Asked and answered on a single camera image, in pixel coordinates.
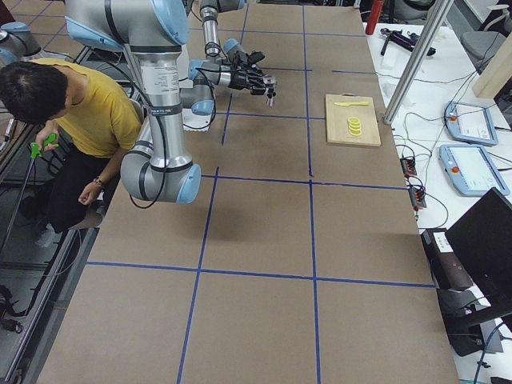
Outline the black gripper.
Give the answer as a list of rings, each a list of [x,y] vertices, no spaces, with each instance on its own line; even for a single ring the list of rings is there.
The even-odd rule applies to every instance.
[[[237,54],[236,56],[236,71],[249,75],[263,76],[262,69],[258,63],[265,58],[264,54]]]
[[[235,90],[248,89],[251,95],[265,95],[265,86],[276,86],[276,77],[269,74],[263,76],[239,73],[236,70],[231,72],[231,88]]]

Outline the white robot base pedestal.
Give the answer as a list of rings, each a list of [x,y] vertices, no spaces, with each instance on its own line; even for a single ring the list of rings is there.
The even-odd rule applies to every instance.
[[[190,58],[187,45],[184,45],[182,46],[182,53],[177,60],[180,89],[193,88],[193,82],[188,79],[189,62]],[[187,108],[185,106],[182,110],[182,119],[184,130],[187,131],[207,132],[210,128],[211,115],[196,115],[192,112],[191,108]]]

